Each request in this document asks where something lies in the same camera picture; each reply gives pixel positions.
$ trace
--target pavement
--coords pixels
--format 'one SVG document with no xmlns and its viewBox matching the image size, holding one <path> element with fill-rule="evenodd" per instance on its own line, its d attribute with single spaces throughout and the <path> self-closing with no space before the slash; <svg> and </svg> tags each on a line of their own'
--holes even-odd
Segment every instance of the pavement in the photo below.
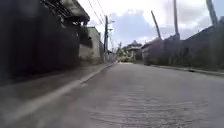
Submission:
<svg viewBox="0 0 224 128">
<path fill-rule="evenodd" d="M 0 86 L 0 127 L 32 114 L 110 65 L 79 67 Z"/>
<path fill-rule="evenodd" d="M 173 69 L 173 70 L 187 71 L 187 72 L 196 72 L 196 73 L 201 73 L 201 74 L 206 74 L 206 75 L 224 77 L 224 72 L 223 71 L 206 71 L 206 70 L 194 69 L 194 68 L 189 68 L 189 67 L 171 67 L 171 66 L 158 66 L 158 65 L 151 65 L 151 66 L 165 68 L 165 69 Z"/>
<path fill-rule="evenodd" d="M 117 64 L 7 127 L 223 128 L 223 99 L 220 77 Z"/>
</svg>

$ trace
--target sidewalk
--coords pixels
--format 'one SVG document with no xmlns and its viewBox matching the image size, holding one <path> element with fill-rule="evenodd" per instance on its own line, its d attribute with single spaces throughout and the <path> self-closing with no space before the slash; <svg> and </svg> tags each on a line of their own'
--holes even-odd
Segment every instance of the sidewalk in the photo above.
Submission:
<svg viewBox="0 0 224 128">
<path fill-rule="evenodd" d="M 31 114 L 111 65 L 81 67 L 62 74 L 0 87 L 0 124 Z"/>
<path fill-rule="evenodd" d="M 199 69 L 187 68 L 187 67 L 186 68 L 181 68 L 181 67 L 158 66 L 158 65 L 151 65 L 151 66 L 152 67 L 165 68 L 165 69 L 187 71 L 187 72 L 196 72 L 196 73 L 201 73 L 201 74 L 206 74 L 206 75 L 224 77 L 224 72 L 205 71 L 205 70 L 199 70 Z"/>
</svg>

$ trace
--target concrete wall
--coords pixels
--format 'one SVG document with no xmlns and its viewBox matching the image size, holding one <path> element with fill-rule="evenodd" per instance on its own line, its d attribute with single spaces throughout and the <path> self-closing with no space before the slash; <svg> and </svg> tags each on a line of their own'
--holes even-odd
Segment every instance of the concrete wall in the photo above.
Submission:
<svg viewBox="0 0 224 128">
<path fill-rule="evenodd" d="M 224 24 L 211 26 L 183 41 L 182 53 L 192 67 L 224 68 Z"/>
<path fill-rule="evenodd" d="M 93 43 L 93 57 L 100 58 L 100 33 L 95 27 L 89 27 L 88 31 Z"/>
<path fill-rule="evenodd" d="M 59 19 L 39 0 L 1 3 L 1 78 L 52 72 L 78 64 L 77 26 L 65 24 L 66 28 L 62 28 Z"/>
</svg>

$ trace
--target sky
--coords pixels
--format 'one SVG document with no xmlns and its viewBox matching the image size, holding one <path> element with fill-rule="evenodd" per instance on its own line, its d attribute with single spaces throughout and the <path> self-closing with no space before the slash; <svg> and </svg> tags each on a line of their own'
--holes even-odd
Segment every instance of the sky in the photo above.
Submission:
<svg viewBox="0 0 224 128">
<path fill-rule="evenodd" d="M 156 16 L 162 38 L 167 38 L 174 34 L 173 24 L 173 0 L 78 0 L 91 20 L 89 26 L 96 26 L 98 31 L 104 34 L 104 25 L 99 18 L 104 14 L 108 15 L 111 23 L 109 27 L 114 47 L 122 42 L 123 45 L 137 40 L 140 43 L 148 42 L 157 37 L 156 28 L 151 16 L 151 10 Z M 217 17 L 224 16 L 223 0 L 213 0 Z M 211 26 L 206 0 L 177 0 L 178 24 L 181 39 L 198 33 Z"/>
</svg>

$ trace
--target narrow street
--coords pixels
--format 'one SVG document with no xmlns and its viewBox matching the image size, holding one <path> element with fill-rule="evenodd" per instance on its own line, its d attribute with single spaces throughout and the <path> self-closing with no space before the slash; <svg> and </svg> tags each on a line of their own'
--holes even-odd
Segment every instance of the narrow street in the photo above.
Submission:
<svg viewBox="0 0 224 128">
<path fill-rule="evenodd" d="M 223 85 L 219 77 L 117 64 L 11 127 L 217 128 Z"/>
</svg>

